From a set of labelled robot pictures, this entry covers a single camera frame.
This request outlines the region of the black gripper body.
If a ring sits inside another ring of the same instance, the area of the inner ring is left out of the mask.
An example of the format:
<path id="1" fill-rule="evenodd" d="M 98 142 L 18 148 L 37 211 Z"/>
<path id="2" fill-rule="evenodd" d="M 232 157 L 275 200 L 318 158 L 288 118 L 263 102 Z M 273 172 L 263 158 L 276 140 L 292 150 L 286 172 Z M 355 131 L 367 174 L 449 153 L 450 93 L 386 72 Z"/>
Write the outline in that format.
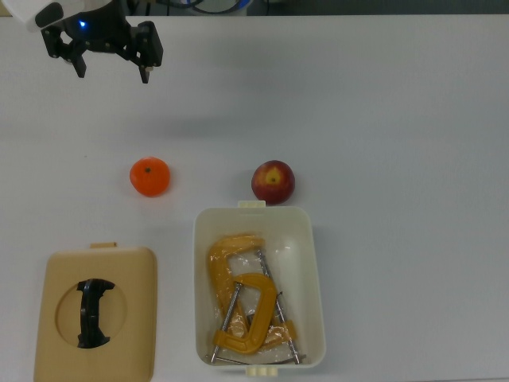
<path id="1" fill-rule="evenodd" d="M 65 33 L 72 39 L 72 54 L 85 52 L 114 53 L 125 60 L 137 60 L 131 26 L 121 1 L 110 1 L 96 10 L 81 12 L 63 21 Z"/>

